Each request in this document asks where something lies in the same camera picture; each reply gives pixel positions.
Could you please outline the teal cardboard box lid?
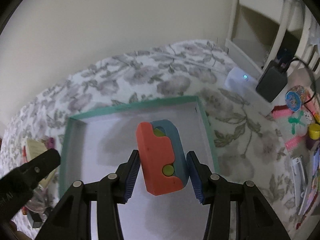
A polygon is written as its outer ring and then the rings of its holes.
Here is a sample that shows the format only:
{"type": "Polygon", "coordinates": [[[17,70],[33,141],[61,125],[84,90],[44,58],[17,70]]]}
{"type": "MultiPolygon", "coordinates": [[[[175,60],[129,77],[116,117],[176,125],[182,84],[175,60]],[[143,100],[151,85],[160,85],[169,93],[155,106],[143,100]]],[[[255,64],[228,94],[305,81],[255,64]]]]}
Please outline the teal cardboard box lid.
{"type": "MultiPolygon", "coordinates": [[[[91,183],[114,172],[137,148],[138,124],[162,119],[176,126],[185,152],[194,151],[201,163],[219,170],[213,134],[198,97],[136,102],[69,119],[61,150],[59,193],[64,194],[76,180],[91,183]]],[[[202,239],[209,207],[199,203],[191,184],[153,196],[139,174],[132,197],[118,210],[125,239],[202,239]]]]}

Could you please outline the white shelf unit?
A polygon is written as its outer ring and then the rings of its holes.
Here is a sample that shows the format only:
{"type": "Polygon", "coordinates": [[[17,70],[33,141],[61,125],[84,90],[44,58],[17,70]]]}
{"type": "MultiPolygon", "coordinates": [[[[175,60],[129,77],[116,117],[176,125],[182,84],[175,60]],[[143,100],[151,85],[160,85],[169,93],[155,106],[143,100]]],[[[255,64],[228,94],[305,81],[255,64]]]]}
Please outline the white shelf unit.
{"type": "Polygon", "coordinates": [[[284,51],[305,61],[319,78],[319,23],[302,0],[232,0],[225,47],[256,79],[284,51]]]}

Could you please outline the colourful octagonal toy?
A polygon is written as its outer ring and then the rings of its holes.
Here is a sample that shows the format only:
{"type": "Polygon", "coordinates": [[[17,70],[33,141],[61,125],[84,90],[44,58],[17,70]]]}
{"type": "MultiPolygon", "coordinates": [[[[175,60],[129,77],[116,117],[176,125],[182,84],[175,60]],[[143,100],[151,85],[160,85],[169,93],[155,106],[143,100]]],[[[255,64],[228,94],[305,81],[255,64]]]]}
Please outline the colourful octagonal toy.
{"type": "Polygon", "coordinates": [[[300,110],[307,99],[306,90],[301,85],[292,87],[285,95],[286,105],[293,112],[300,110]]]}

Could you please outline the dark grey charger brick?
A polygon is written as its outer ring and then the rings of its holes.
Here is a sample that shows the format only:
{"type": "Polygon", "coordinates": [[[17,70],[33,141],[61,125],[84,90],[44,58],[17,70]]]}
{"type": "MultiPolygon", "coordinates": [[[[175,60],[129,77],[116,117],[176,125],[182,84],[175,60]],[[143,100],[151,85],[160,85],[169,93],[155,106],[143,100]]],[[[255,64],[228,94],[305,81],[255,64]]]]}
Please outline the dark grey charger brick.
{"type": "Polygon", "coordinates": [[[255,91],[267,102],[272,102],[287,85],[287,73],[276,61],[269,62],[258,81],[255,91]]]}

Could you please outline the orange blue puzzle block toy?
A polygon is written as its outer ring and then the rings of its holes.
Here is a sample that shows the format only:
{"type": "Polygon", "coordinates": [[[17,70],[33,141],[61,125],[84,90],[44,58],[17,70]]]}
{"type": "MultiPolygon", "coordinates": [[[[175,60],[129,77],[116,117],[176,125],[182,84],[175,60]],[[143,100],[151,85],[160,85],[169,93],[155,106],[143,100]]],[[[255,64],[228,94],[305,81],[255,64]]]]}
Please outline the orange blue puzzle block toy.
{"type": "Polygon", "coordinates": [[[136,141],[146,190],[154,196],[182,190],[189,179],[180,135],[169,120],[141,122],[136,141]]]}

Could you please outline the floral white blanket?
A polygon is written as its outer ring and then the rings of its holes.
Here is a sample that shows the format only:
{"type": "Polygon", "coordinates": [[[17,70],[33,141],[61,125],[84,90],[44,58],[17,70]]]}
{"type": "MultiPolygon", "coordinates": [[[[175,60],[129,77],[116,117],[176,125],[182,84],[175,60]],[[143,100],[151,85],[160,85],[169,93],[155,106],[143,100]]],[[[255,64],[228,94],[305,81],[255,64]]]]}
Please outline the floral white blanket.
{"type": "Polygon", "coordinates": [[[201,98],[213,133],[221,173],[234,182],[254,181],[290,237],[296,208],[290,153],[272,115],[263,116],[243,96],[223,86],[235,66],[212,41],[190,40],[101,60],[48,87],[22,107],[4,133],[1,174],[22,163],[26,139],[52,136],[61,148],[70,116],[105,106],[157,98],[201,98]]]}

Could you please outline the silver nail clipper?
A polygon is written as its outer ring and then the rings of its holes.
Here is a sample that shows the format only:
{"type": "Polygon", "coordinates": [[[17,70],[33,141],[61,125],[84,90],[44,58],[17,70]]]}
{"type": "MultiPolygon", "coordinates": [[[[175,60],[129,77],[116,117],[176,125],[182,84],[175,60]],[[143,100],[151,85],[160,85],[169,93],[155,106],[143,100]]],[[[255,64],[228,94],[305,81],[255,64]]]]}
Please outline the silver nail clipper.
{"type": "Polygon", "coordinates": [[[300,214],[302,213],[305,194],[308,186],[308,178],[306,174],[305,161],[302,155],[291,159],[291,170],[292,170],[292,176],[293,176],[297,215],[300,216],[300,214]]]}

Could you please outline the yellow purple bottle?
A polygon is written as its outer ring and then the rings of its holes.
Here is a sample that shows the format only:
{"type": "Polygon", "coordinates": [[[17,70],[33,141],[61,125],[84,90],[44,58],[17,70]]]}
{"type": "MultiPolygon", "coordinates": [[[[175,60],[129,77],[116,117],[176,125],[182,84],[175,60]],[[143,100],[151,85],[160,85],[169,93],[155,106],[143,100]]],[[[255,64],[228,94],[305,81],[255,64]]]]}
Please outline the yellow purple bottle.
{"type": "Polygon", "coordinates": [[[306,148],[311,150],[320,137],[320,125],[310,124],[308,126],[308,135],[306,137],[306,148]]]}

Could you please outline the white power strip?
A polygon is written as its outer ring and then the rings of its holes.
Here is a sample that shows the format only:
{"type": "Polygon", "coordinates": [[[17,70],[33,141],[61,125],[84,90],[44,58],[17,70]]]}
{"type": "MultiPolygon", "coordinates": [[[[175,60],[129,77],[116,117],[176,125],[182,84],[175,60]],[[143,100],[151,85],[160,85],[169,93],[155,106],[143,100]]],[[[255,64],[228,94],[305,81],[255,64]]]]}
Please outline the white power strip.
{"type": "Polygon", "coordinates": [[[254,91],[258,81],[239,67],[234,67],[225,79],[225,87],[239,95],[254,91]]]}

